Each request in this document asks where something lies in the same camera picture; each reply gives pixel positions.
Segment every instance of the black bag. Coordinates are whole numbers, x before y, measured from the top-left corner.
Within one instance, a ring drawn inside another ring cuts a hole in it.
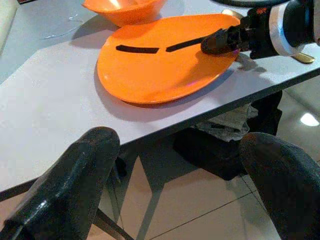
[[[247,121],[250,132],[276,135],[282,111],[278,109],[282,91],[253,102],[258,116]],[[239,157],[240,141],[225,142],[206,132],[187,128],[178,133],[173,148],[189,163],[224,180],[247,174]]]

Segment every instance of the tile floor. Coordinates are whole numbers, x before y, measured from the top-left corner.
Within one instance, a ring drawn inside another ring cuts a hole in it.
[[[308,110],[286,92],[279,108],[278,135],[320,161],[320,126],[300,122]],[[224,181],[197,169],[172,149],[173,140],[126,156],[128,175],[113,181],[110,194],[119,226],[137,240],[280,240],[250,177]],[[21,197],[0,202],[0,224]],[[88,239],[113,238],[92,226]]]

